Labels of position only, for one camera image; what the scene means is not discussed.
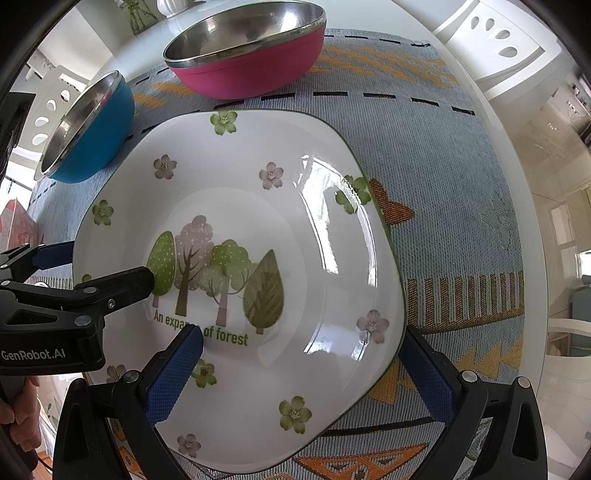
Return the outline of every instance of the tree illustration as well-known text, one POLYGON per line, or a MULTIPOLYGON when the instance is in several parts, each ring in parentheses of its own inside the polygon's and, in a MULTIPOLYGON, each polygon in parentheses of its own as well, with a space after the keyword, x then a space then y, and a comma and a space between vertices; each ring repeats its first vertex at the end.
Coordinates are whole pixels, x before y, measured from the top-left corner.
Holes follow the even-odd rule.
POLYGON ((203 215, 197 215, 185 225, 174 240, 177 248, 177 274, 174 286, 178 288, 175 314, 187 316, 187 296, 189 290, 199 288, 200 273, 212 259, 212 226, 203 215))
POLYGON ((174 281, 176 261, 172 232, 164 232, 156 239, 146 267, 154 274, 154 301, 152 305, 154 308, 158 308, 158 298, 168 293, 174 281))
POLYGON ((219 306, 216 325, 226 326, 228 297, 244 289, 255 267, 256 264, 249 260, 246 249, 234 240, 229 239, 213 247, 211 262, 201 272, 199 288, 219 306))
POLYGON ((283 312, 283 283, 275 252, 269 250, 252 273, 244 289, 242 307, 259 335, 277 322, 283 312))

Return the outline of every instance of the plate rim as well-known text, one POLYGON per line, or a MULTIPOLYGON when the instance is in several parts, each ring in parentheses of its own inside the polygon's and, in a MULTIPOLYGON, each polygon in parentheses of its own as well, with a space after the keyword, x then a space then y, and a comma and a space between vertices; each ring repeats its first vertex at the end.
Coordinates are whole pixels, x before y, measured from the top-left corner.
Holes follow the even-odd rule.
MULTIPOLYGON (((293 109, 283 109, 283 108, 281 108, 281 109, 279 109, 279 108, 236 108, 236 109, 230 108, 230 109, 217 109, 217 110, 211 110, 211 111, 203 111, 203 112, 190 112, 190 113, 184 113, 182 115, 177 115, 177 116, 174 116, 172 118, 169 118, 169 119, 165 120, 164 122, 158 124, 155 128, 153 128, 146 135, 144 135, 144 137, 129 151, 129 153, 121 161, 121 163, 119 164, 119 166, 117 166, 117 169, 111 174, 111 176, 107 179, 107 181, 105 182, 105 184, 97 192, 97 194, 96 194, 95 198, 92 200, 90 206, 86 209, 86 213, 84 214, 84 217, 82 217, 82 221, 84 221, 84 218, 88 215, 88 212, 92 209, 92 205, 95 203, 96 199, 100 196, 100 194, 102 193, 102 191, 105 189, 105 187, 107 186, 107 184, 109 183, 109 181, 111 180, 111 178, 113 178, 113 176, 117 173, 117 171, 119 170, 119 168, 121 167, 121 165, 123 165, 124 161, 127 160, 127 158, 133 153, 133 151, 148 136, 152 135, 153 132, 159 130, 160 127, 162 127, 166 123, 168 123, 168 122, 170 122, 172 120, 175 120, 177 118, 183 117, 183 116, 206 116, 206 115, 211 115, 211 114, 214 114, 214 113, 219 114, 220 112, 227 112, 227 111, 233 111, 233 110, 240 110, 242 112, 248 112, 248 111, 257 111, 257 112, 261 112, 261 111, 263 111, 263 112, 290 112, 290 113, 297 113, 299 115, 309 116, 309 117, 312 117, 312 118, 314 118, 316 120, 321 121, 322 123, 324 123, 325 125, 327 125, 332 131, 334 131, 335 133, 337 133, 337 135, 342 140, 342 142, 347 146, 347 149, 351 153, 351 156, 353 157, 353 159, 354 159, 354 161, 355 161, 355 163, 356 163, 359 171, 361 172, 361 175, 362 175, 363 179, 369 185, 369 181, 367 179, 367 176, 365 174, 365 171, 363 170, 363 168, 359 164, 359 160, 357 159, 357 156, 355 155, 355 152, 353 152, 351 146, 345 140, 345 138, 343 137, 343 135, 335 127, 333 127, 332 125, 330 125, 327 121, 325 121, 325 120, 321 119, 320 117, 315 116, 315 115, 313 115, 311 113, 300 112, 298 110, 293 110, 293 109)), ((202 463, 199 463, 195 459, 190 459, 190 458, 187 458, 184 455, 181 455, 185 460, 189 461, 190 463, 194 463, 194 464, 198 465, 199 467, 207 468, 207 469, 213 470, 215 472, 220 472, 220 473, 224 473, 224 474, 228 474, 228 475, 255 475, 257 473, 263 473, 263 472, 265 472, 267 470, 270 470, 272 468, 275 468, 278 465, 281 465, 282 463, 284 463, 284 462, 288 461, 289 459, 293 458, 295 455, 298 455, 303 449, 305 449, 308 445, 310 445, 313 442, 315 442, 318 438, 322 437, 336 422, 338 422, 341 418, 343 418, 351 410, 353 410, 353 408, 355 408, 367 396, 368 392, 370 392, 381 381, 381 379, 383 379, 383 377, 386 375, 386 373, 388 373, 388 371, 390 370, 390 368, 392 367, 392 365, 394 364, 394 362, 398 359, 398 354, 400 353, 400 349, 402 348, 402 344, 404 343, 404 339, 405 339, 406 334, 407 334, 407 326, 408 326, 407 294, 406 294, 406 291, 405 291, 404 286, 402 284, 402 271, 401 271, 401 268, 400 268, 400 262, 398 260, 398 255, 396 253, 396 249, 395 249, 394 244, 392 242, 392 237, 388 233, 388 228, 386 226, 386 222, 384 221, 384 216, 382 214, 382 209, 379 207, 378 201, 376 200, 372 189, 371 188, 368 188, 368 191, 369 191, 369 194, 371 195, 372 203, 374 204, 376 210, 379 213, 379 219, 380 219, 380 222, 381 222, 381 225, 382 225, 382 229, 384 231, 384 235, 386 236, 386 239, 388 240, 388 245, 390 247, 390 252, 391 252, 392 256, 394 257, 394 263, 396 265, 396 271, 398 273, 398 278, 400 279, 400 287, 401 287, 401 291, 402 291, 402 303, 403 303, 403 307, 404 307, 404 325, 403 325, 403 329, 402 329, 402 336, 400 338, 400 341, 398 342, 398 347, 396 348, 396 353, 394 354, 394 356, 392 357, 392 359, 388 363, 388 366, 385 368, 384 372, 379 376, 379 378, 375 381, 375 383, 373 383, 349 408, 347 408, 341 415, 339 415, 334 421, 332 421, 325 429, 323 429, 318 434, 314 435, 314 437, 312 437, 312 439, 310 439, 310 441, 308 441, 307 443, 305 443, 304 445, 302 445, 302 447, 299 448, 297 451, 295 451, 292 454, 290 454, 289 457, 286 457, 283 460, 281 460, 281 461, 279 461, 277 463, 274 463, 273 465, 267 466, 264 469, 256 470, 256 471, 252 471, 252 472, 251 471, 249 471, 249 472, 238 472, 238 473, 236 473, 236 472, 226 472, 224 470, 217 470, 217 469, 210 468, 207 465, 203 465, 202 463)), ((76 239, 74 240, 74 247, 76 246, 76 240, 78 239, 78 233, 80 232, 81 227, 82 227, 82 222, 80 223, 80 226, 79 226, 78 230, 76 231, 76 239)), ((73 275, 74 275, 74 265, 72 264, 72 276, 73 275)), ((90 382, 89 372, 82 372, 82 375, 83 375, 83 378, 88 383, 91 383, 90 382)), ((171 452, 176 453, 176 451, 173 450, 172 448, 170 448, 168 445, 166 445, 166 447, 171 452)))

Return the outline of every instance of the hand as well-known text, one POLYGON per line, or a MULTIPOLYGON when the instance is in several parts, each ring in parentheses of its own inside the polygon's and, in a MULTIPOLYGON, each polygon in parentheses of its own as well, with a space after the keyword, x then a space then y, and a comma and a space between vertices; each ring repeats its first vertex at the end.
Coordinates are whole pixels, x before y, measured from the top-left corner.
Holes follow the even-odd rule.
POLYGON ((22 391, 12 403, 12 407, 0 400, 0 423, 11 424, 12 441, 28 452, 41 446, 39 427, 40 405, 37 400, 38 377, 25 377, 22 391))

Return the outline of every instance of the blue bowl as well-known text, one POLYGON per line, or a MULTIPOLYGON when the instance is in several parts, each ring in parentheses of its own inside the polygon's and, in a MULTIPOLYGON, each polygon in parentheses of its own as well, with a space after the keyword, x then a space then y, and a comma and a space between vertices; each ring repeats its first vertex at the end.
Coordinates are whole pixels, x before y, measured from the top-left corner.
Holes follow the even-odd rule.
POLYGON ((120 72, 89 86, 62 117, 41 158, 44 176, 78 183, 105 168, 123 145, 135 103, 120 72))

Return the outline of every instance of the bowl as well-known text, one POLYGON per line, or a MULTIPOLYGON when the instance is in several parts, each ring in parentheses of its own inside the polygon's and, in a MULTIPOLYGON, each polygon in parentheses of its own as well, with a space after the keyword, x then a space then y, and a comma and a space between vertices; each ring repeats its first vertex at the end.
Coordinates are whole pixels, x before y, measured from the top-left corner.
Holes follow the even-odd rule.
POLYGON ((303 113, 199 112, 150 131, 82 219, 73 278, 140 265, 153 295, 105 319, 106 364, 89 376, 141 370, 199 325, 202 358, 157 429, 217 471, 301 450, 380 379, 404 334, 371 188, 338 132, 303 113))
POLYGON ((106 167, 125 141, 134 117, 134 97, 120 72, 86 88, 62 117, 41 156, 41 173, 78 183, 106 167))
POLYGON ((164 60, 189 88, 216 99, 263 95, 301 77, 324 43, 318 5, 274 1, 213 15, 178 35, 164 60))

